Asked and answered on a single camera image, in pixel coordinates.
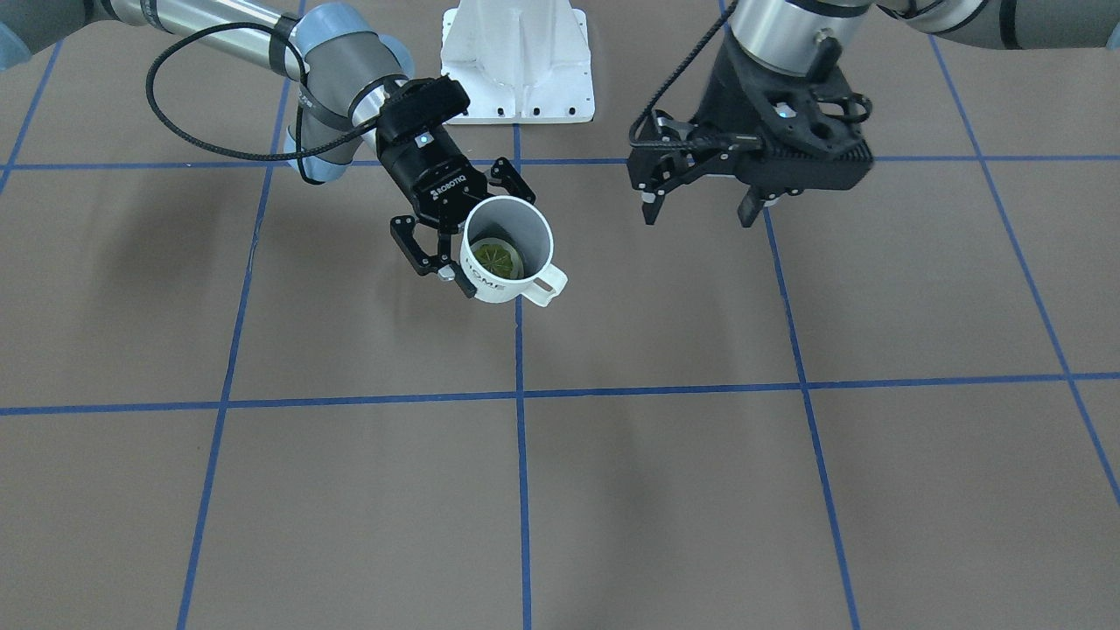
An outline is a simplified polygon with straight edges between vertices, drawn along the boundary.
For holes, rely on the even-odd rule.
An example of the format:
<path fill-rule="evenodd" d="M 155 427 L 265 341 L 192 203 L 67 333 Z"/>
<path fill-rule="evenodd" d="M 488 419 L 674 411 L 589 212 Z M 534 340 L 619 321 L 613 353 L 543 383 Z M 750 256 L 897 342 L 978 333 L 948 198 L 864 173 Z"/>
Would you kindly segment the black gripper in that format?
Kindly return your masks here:
<path fill-rule="evenodd" d="M 829 72 L 839 68 L 837 61 L 843 50 L 836 35 L 809 36 L 808 71 L 787 74 L 765 66 L 735 36 L 727 35 L 717 52 L 703 98 L 691 118 L 676 120 L 657 106 L 656 98 L 648 100 L 628 137 L 629 182 L 640 192 L 644 223 L 655 225 L 665 195 L 676 187 L 704 176 L 739 180 L 737 167 L 752 151 L 760 149 L 759 137 L 752 133 L 757 115 L 747 95 L 755 74 L 767 70 L 821 82 Z M 740 183 L 748 189 L 738 205 L 738 220 L 741 228 L 750 228 L 764 209 L 780 202 L 781 195 Z"/>
<path fill-rule="evenodd" d="M 487 200 L 488 185 L 500 187 L 529 204 L 536 203 L 536 193 L 507 157 L 493 161 L 487 182 L 487 176 L 473 167 L 472 160 L 444 127 L 396 143 L 389 141 L 388 133 L 377 130 L 376 155 L 381 167 L 385 168 L 416 211 L 416 215 L 389 220 L 389 232 L 409 265 L 418 276 L 433 274 L 441 282 L 456 284 L 465 298 L 476 298 L 477 287 L 459 260 L 452 258 L 455 232 L 461 230 L 472 210 Z M 419 221 L 437 230 L 435 254 L 428 254 L 417 243 Z"/>

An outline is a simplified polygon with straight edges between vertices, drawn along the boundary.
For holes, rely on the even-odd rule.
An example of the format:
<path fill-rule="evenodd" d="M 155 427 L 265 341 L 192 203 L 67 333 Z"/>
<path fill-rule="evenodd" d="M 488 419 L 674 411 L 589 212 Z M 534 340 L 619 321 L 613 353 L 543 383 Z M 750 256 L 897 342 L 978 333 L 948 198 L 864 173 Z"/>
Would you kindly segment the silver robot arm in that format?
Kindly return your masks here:
<path fill-rule="evenodd" d="M 727 1 L 629 127 L 641 216 L 704 177 L 745 187 L 737 214 L 808 191 L 848 191 L 872 170 L 872 100 L 841 67 L 886 25 L 996 50 L 1116 49 L 1116 1 Z"/>
<path fill-rule="evenodd" d="M 352 4 L 297 13 L 260 1 L 4 1 L 3 70 L 108 24 L 172 36 L 144 70 L 144 103 L 186 143 L 239 161 L 286 163 L 309 185 L 339 179 L 368 147 L 408 204 L 389 232 L 417 275 L 483 303 L 548 302 L 553 250 L 535 195 L 505 158 L 477 167 L 448 130 L 473 110 L 467 89 L 447 75 L 417 76 L 403 44 Z M 231 148 L 172 121 L 158 75 L 189 46 L 293 89 L 295 118 L 276 148 Z"/>

